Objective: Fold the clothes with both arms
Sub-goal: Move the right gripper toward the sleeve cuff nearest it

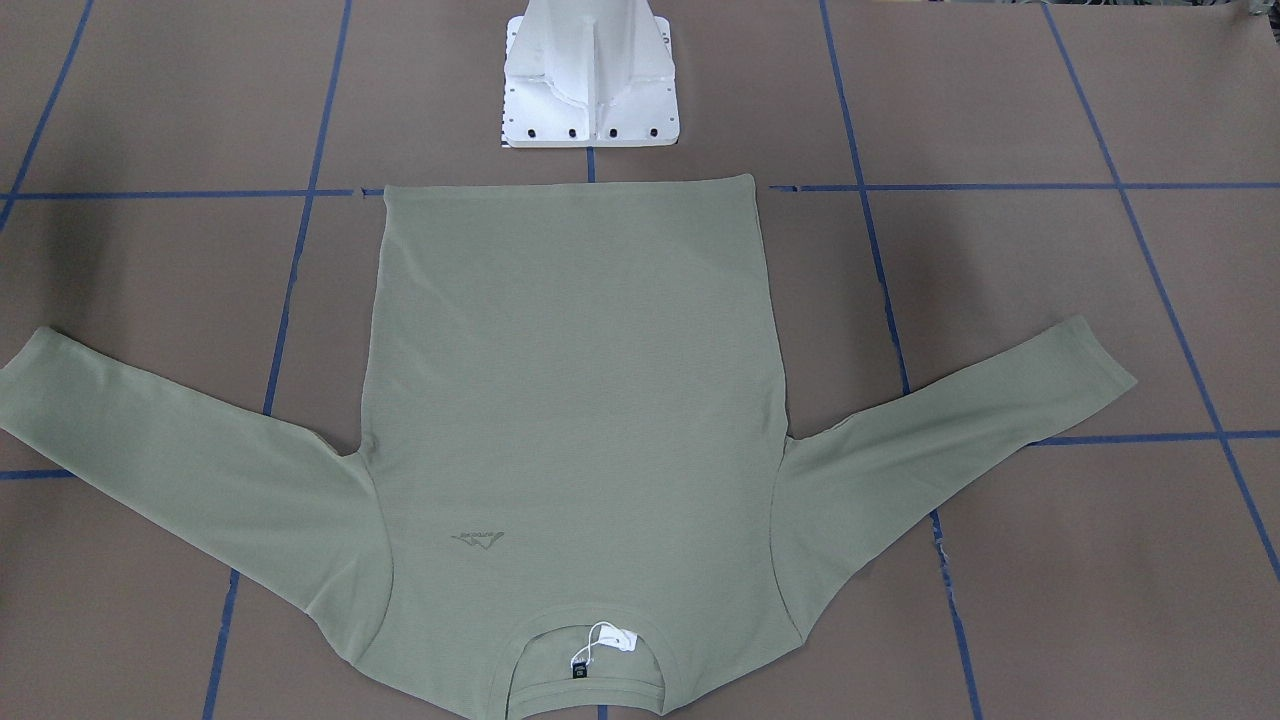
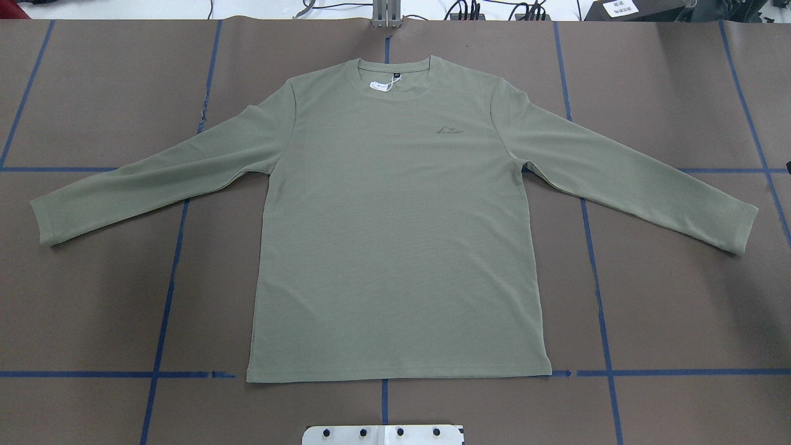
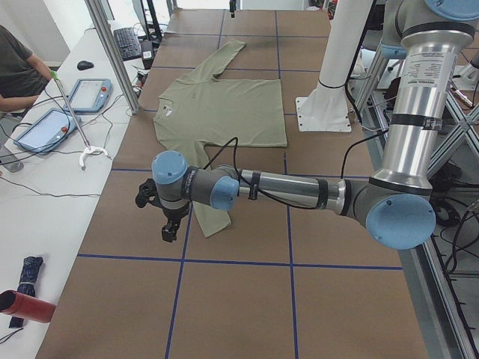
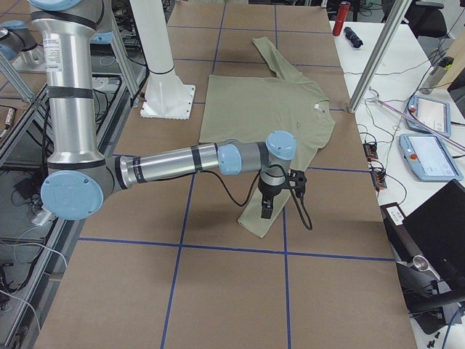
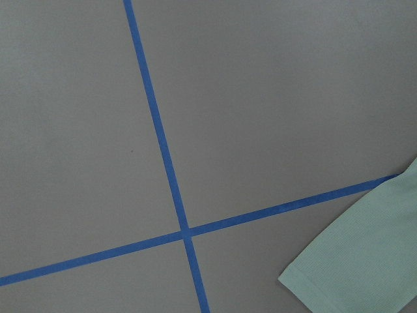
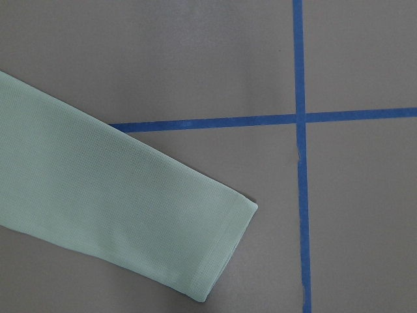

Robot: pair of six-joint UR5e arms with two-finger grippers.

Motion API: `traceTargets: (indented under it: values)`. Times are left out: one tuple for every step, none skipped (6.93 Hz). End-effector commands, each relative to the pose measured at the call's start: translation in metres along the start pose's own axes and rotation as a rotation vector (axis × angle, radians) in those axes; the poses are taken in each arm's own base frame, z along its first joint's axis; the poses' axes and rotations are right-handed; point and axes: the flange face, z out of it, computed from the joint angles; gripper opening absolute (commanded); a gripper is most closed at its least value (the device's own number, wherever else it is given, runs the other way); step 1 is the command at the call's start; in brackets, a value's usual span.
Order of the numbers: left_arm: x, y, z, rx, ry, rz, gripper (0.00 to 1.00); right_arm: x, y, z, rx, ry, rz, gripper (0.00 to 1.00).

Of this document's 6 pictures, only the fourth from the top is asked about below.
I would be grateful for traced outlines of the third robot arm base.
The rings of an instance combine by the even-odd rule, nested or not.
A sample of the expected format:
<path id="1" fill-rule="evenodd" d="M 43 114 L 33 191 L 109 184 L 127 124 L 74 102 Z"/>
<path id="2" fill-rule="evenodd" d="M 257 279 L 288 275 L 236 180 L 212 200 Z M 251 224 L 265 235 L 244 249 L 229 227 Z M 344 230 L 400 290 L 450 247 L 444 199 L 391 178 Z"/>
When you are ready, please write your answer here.
<path id="1" fill-rule="evenodd" d="M 46 71 L 44 49 L 23 21 L 9 20 L 1 24 L 1 53 L 19 72 Z"/>

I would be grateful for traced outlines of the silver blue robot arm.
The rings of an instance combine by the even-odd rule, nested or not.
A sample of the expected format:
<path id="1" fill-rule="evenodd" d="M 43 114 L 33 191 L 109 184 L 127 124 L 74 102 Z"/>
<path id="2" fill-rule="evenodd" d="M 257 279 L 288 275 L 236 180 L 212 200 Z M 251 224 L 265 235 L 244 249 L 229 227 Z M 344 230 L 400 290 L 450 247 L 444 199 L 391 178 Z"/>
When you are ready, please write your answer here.
<path id="1" fill-rule="evenodd" d="M 270 218 L 274 198 L 291 188 L 296 138 L 277 130 L 266 140 L 229 139 L 152 156 L 116 155 L 111 137 L 97 131 L 92 74 L 92 39 L 114 21 L 109 1 L 32 1 L 31 21 L 43 38 L 53 151 L 41 184 L 44 208 L 64 220 L 84 220 L 114 193 L 136 184 L 209 172 L 217 177 L 255 172 L 261 216 Z"/>

